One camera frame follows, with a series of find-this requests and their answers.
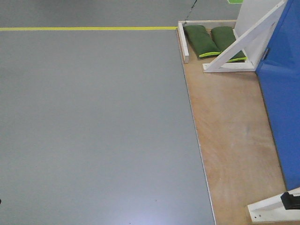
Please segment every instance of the blue panel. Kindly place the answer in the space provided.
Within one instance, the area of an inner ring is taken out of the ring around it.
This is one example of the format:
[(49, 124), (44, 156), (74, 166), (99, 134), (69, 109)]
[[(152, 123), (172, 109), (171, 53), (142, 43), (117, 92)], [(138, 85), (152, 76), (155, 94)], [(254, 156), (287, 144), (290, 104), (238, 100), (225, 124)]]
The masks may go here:
[(300, 187), (300, 1), (291, 0), (257, 70), (288, 190)]

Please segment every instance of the plywood board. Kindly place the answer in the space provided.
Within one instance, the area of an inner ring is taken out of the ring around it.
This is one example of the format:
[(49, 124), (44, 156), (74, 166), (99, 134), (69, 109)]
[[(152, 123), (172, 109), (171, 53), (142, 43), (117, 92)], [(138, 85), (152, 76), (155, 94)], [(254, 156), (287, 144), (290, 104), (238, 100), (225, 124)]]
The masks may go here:
[[(285, 191), (256, 74), (184, 64), (217, 225), (250, 225), (247, 205)], [(276, 225), (297, 225), (282, 222)]]

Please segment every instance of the yellow line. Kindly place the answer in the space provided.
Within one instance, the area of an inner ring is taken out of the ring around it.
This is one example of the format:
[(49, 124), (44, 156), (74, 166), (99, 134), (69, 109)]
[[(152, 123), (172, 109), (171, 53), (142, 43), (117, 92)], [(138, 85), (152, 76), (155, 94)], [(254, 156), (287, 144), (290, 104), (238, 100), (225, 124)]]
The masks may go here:
[(31, 30), (175, 30), (177, 27), (0, 27), (0, 31)]

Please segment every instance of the white bracket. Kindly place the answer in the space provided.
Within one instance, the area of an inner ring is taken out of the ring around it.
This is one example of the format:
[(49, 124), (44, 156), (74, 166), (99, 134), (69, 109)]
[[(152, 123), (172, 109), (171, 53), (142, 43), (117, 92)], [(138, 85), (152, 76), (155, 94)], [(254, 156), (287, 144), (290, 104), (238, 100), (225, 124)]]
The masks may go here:
[(204, 63), (204, 72), (255, 71), (256, 68), (252, 62), (232, 64), (227, 63), (227, 61), (248, 44), (250, 44), (263, 31), (270, 29), (275, 23), (277, 23), (281, 16), (284, 5), (285, 2), (282, 0), (252, 27), (250, 27), (244, 34), (242, 34), (224, 52), (217, 56), (211, 63)]
[[(239, 63), (227, 63), (227, 61), (248, 46), (253, 40), (255, 40), (261, 33), (269, 30), (267, 37), (264, 37), (261, 41), (267, 44), (269, 38), (272, 35), (273, 26), (278, 22), (283, 8), (285, 6), (285, 1), (281, 0), (273, 9), (271, 9), (267, 14), (265, 14), (258, 22), (251, 26), (246, 32), (244, 32), (239, 37), (236, 35), (237, 40), (230, 45), (224, 52), (222, 52), (218, 57), (216, 57), (211, 63), (203, 63), (204, 72), (247, 72), (255, 71), (258, 62), (263, 55), (264, 49), (261, 50), (261, 54), (252, 57), (251, 60)], [(203, 25), (206, 29), (211, 30), (219, 26), (230, 26), (235, 27), (236, 20), (204, 20), (204, 21), (179, 21), (178, 22), (178, 36), (180, 42), (180, 50), (183, 57), (183, 62), (188, 63), (189, 53), (188, 45), (184, 35), (183, 27), (185, 25)]]
[[(290, 194), (299, 195), (300, 187), (289, 191)], [(281, 201), (281, 195), (248, 205), (248, 210), (254, 223), (267, 223), (279, 221), (300, 221), (300, 210), (286, 210)]]

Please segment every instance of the green pillow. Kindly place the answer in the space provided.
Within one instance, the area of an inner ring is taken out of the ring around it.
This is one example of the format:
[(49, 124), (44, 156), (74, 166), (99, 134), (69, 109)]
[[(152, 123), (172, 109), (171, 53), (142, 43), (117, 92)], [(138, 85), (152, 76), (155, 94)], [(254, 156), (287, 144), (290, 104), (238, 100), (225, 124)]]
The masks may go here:
[(211, 39), (205, 27), (201, 25), (186, 26), (183, 28), (189, 43), (199, 58), (219, 55), (220, 49)]
[[(235, 42), (235, 36), (232, 27), (216, 27), (211, 30), (211, 36), (218, 48), (223, 52), (233, 42)], [(244, 61), (247, 57), (240, 51), (233, 56), (228, 62)]]

